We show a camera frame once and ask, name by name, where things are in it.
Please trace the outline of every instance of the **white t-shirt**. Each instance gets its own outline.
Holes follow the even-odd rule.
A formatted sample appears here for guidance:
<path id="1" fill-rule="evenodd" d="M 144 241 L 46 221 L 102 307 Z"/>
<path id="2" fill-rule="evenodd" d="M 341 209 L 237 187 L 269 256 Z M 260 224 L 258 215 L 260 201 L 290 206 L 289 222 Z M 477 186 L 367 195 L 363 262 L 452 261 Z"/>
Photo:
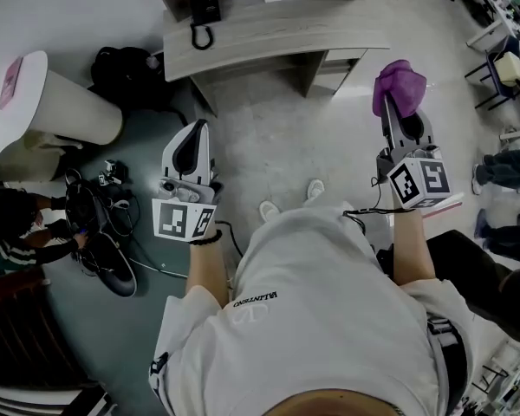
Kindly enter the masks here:
<path id="1" fill-rule="evenodd" d="M 434 416 L 426 311 L 453 323 L 473 369 L 471 314 L 452 284 L 398 287 L 342 209 L 288 211 L 260 228 L 234 292 L 223 309 L 203 287 L 168 297 L 150 383 L 169 413 L 257 416 L 333 388 Z"/>

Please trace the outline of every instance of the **purple cloth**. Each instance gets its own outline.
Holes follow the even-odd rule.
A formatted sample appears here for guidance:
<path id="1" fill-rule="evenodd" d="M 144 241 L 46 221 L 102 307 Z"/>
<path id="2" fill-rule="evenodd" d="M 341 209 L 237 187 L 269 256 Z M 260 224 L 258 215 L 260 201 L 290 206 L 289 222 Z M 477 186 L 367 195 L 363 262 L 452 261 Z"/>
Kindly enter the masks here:
<path id="1" fill-rule="evenodd" d="M 393 97 L 399 114 L 408 117 L 416 112 L 426 93 L 427 79 L 415 73 L 408 60 L 389 63 L 375 79 L 372 110 L 381 117 L 381 103 L 385 93 Z"/>

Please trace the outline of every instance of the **white box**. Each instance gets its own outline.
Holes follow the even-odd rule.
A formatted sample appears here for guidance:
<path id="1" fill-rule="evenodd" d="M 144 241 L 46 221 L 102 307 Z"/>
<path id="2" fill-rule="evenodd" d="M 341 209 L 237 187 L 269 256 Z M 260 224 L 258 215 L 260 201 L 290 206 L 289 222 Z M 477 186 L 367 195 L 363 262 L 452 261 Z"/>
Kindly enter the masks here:
<path id="1" fill-rule="evenodd" d="M 443 160 L 404 158 L 387 176 L 403 208 L 429 208 L 452 195 Z"/>
<path id="2" fill-rule="evenodd" d="M 154 236 L 189 242 L 200 239 L 214 217 L 215 205 L 153 198 Z"/>

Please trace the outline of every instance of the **pink card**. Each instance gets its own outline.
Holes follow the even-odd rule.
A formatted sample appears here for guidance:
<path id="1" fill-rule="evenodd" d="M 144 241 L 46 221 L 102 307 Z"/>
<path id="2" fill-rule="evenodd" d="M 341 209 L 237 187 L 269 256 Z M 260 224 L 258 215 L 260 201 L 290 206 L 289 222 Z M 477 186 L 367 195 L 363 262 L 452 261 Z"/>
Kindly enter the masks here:
<path id="1" fill-rule="evenodd" d="M 13 62 L 6 71 L 6 76 L 3 79 L 2 93 L 0 94 L 0 109 L 3 109 L 14 97 L 17 76 L 19 75 L 22 60 L 22 57 L 17 57 L 16 61 Z"/>

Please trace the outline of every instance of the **white shoe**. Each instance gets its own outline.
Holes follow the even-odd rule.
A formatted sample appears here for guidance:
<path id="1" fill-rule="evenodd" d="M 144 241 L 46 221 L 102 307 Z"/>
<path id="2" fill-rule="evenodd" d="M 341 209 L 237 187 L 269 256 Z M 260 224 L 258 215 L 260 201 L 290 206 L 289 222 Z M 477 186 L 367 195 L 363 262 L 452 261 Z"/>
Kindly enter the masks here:
<path id="1" fill-rule="evenodd" d="M 276 204 L 270 202 L 269 200 L 264 200 L 260 206 L 258 206 L 258 210 L 260 211 L 260 216 L 264 222 L 269 222 L 275 216 L 281 214 L 279 208 L 277 208 Z"/>
<path id="2" fill-rule="evenodd" d="M 306 189 L 306 199 L 314 200 L 320 194 L 326 191 L 326 187 L 323 182 L 319 179 L 311 180 L 309 183 L 309 187 Z"/>
<path id="3" fill-rule="evenodd" d="M 474 165 L 474 167 L 471 170 L 471 191 L 476 195 L 479 196 L 482 193 L 482 190 L 484 189 L 476 179 L 476 170 L 478 169 L 479 165 Z"/>

